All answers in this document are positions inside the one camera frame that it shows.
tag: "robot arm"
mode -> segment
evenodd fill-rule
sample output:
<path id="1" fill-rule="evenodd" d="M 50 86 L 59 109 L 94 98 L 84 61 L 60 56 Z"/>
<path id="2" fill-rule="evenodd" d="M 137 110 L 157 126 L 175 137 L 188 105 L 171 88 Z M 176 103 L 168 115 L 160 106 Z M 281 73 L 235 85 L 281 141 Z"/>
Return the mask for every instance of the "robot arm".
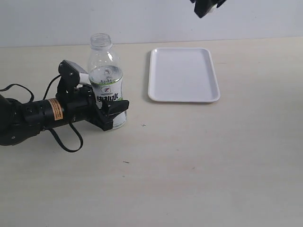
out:
<path id="1" fill-rule="evenodd" d="M 219 8 L 226 0 L 190 0 L 195 5 L 195 13 L 198 17 L 204 17 L 213 7 Z"/>

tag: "black object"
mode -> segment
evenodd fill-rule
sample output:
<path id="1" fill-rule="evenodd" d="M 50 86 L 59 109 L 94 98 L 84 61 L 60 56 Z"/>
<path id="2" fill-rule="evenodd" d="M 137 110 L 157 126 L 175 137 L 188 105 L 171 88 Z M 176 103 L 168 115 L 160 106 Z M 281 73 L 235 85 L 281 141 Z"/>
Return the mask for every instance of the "black object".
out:
<path id="1" fill-rule="evenodd" d="M 113 128 L 113 119 L 128 109 L 129 101 L 102 100 L 102 108 L 99 109 L 91 85 L 77 88 L 82 72 L 80 69 L 83 69 L 75 65 L 77 64 L 67 60 L 60 63 L 58 69 L 60 75 L 51 81 L 41 101 L 33 102 L 33 93 L 19 84 L 12 84 L 0 90 L 6 91 L 16 85 L 25 88 L 31 94 L 29 102 L 25 104 L 0 95 L 0 145 L 16 145 L 41 131 L 49 130 L 64 150 L 75 152 L 82 147 L 83 139 L 72 125 L 73 122 L 86 120 L 104 131 Z M 61 79 L 56 98 L 45 100 L 50 85 L 59 77 Z M 71 126 L 80 139 L 80 148 L 77 150 L 66 148 L 54 131 L 54 128 L 66 124 Z"/>
<path id="2" fill-rule="evenodd" d="M 217 5 L 217 8 L 222 6 L 226 0 L 190 0 L 192 3 L 196 3 L 195 5 L 195 13 L 198 17 L 204 17 L 212 7 Z"/>

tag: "white table surface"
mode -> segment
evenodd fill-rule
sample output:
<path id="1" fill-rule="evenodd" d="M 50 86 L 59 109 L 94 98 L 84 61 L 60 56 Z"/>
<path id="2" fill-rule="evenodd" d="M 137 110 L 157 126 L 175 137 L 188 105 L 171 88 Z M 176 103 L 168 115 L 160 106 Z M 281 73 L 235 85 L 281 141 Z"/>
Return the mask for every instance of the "white table surface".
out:
<path id="1" fill-rule="evenodd" d="M 221 99 L 149 100 L 157 47 L 209 49 Z M 115 48 L 131 102 L 127 124 L 102 132 L 76 123 L 84 147 L 74 154 L 49 132 L 0 147 L 1 227 L 302 226 L 303 38 Z M 88 55 L 89 46 L 2 48 L 1 87 L 23 84 L 39 100 L 62 59 L 85 67 Z M 28 99 L 19 88 L 2 94 Z M 57 131 L 70 148 L 79 145 L 69 127 Z"/>

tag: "plastic bottle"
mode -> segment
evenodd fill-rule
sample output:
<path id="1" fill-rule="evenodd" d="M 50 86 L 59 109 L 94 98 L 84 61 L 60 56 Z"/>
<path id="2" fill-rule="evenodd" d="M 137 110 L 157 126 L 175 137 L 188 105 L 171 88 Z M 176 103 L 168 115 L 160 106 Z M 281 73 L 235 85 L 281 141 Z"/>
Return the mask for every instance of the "plastic bottle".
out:
<path id="1" fill-rule="evenodd" d="M 119 66 L 120 59 L 112 46 L 111 39 L 107 34 L 98 33 L 90 38 L 89 80 L 99 108 L 102 107 L 102 99 L 108 101 L 123 100 L 123 73 Z M 126 111 L 114 118 L 113 129 L 120 128 L 125 122 Z"/>

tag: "white plastic tray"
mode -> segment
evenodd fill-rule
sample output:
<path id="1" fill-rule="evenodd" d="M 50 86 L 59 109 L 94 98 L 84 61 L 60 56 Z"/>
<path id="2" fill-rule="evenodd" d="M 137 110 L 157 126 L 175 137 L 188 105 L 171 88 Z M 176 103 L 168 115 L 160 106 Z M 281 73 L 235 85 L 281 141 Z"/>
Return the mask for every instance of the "white plastic tray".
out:
<path id="1" fill-rule="evenodd" d="M 217 101 L 220 91 L 210 52 L 204 48 L 153 50 L 148 96 L 159 102 Z"/>

